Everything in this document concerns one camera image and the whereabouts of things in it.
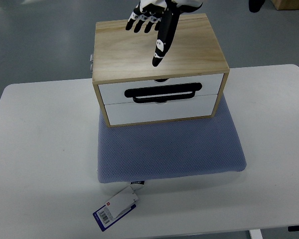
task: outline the blue seat cushion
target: blue seat cushion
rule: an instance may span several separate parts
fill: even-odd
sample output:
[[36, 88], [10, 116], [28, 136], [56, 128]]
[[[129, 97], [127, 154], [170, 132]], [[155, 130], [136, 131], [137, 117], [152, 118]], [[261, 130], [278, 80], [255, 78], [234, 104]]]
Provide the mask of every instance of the blue seat cushion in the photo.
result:
[[224, 96], [215, 117], [122, 127], [99, 121], [98, 179], [132, 182], [242, 171], [245, 156]]

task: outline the drawer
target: drawer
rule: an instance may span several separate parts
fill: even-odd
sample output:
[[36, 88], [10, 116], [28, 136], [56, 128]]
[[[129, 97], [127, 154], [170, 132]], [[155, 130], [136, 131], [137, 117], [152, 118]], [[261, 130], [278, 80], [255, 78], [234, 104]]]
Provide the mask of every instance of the drawer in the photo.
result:
[[218, 94], [220, 84], [224, 74], [191, 76], [172, 78], [164, 82], [155, 80], [134, 81], [112, 84], [98, 85], [103, 103], [105, 105], [133, 102], [133, 98], [127, 98], [125, 91], [129, 89], [138, 89], [146, 87], [170, 86], [187, 83], [200, 83], [202, 85], [199, 91], [195, 92], [195, 96], [216, 95]]
[[135, 102], [105, 105], [110, 125], [209, 116], [217, 95], [196, 96], [165, 103]]

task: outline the box top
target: box top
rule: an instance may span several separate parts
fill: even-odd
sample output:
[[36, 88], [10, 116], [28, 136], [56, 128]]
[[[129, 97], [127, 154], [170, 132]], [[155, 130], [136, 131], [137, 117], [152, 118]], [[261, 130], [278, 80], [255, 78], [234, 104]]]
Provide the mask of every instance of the box top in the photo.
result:
[[127, 20], [97, 22], [93, 84], [228, 73], [206, 14], [181, 15], [171, 48], [154, 67], [157, 31], [126, 31]]

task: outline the barcode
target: barcode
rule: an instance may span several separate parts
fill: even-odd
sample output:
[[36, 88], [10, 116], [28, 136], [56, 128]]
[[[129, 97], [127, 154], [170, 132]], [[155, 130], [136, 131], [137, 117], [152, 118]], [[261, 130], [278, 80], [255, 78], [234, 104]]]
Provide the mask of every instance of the barcode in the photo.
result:
[[102, 219], [102, 221], [103, 221], [104, 224], [107, 224], [107, 223], [110, 222], [108, 216], [106, 215], [106, 213], [104, 211], [101, 211], [99, 213], [99, 215], [100, 215], [100, 217], [101, 217], [101, 219]]

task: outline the black drawer handle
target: black drawer handle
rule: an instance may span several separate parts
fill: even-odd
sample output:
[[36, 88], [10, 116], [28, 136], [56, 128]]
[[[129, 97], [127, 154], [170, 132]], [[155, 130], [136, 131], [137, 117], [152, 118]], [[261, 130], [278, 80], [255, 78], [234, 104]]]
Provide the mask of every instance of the black drawer handle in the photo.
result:
[[193, 98], [195, 96], [195, 92], [199, 91], [201, 88], [201, 83], [186, 83], [169, 86], [154, 86], [137, 89], [128, 89], [124, 92], [124, 95], [127, 98], [133, 98], [133, 101], [135, 103], [163, 103], [166, 101]]

